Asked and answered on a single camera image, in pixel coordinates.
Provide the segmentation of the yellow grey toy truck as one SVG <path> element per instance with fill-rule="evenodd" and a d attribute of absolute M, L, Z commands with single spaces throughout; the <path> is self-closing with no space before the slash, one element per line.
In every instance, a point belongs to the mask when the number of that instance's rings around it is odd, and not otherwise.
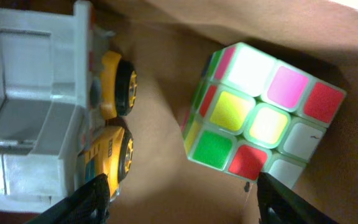
<path fill-rule="evenodd" d="M 0 8 L 0 212 L 42 213 L 100 174 L 108 202 L 132 162 L 133 64 L 89 1 L 73 14 Z"/>

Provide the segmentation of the multicolour puzzle cube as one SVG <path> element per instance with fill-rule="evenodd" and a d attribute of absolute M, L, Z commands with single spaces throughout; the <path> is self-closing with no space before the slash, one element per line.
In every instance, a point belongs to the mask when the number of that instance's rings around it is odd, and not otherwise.
<path fill-rule="evenodd" d="M 346 92 L 243 42 L 209 58 L 185 117 L 187 158 L 256 182 L 293 188 Z"/>

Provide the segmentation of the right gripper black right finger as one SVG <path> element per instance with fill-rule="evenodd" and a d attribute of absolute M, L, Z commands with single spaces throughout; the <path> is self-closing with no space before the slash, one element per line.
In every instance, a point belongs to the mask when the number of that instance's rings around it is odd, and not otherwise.
<path fill-rule="evenodd" d="M 261 224 L 337 224 L 265 172 L 257 180 L 257 200 Z"/>

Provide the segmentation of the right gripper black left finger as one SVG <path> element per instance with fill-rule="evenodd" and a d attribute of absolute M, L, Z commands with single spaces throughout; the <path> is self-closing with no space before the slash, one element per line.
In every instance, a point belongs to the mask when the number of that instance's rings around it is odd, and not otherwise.
<path fill-rule="evenodd" d="M 103 224 L 109 218 L 110 191 L 108 177 L 100 174 L 28 224 Z"/>

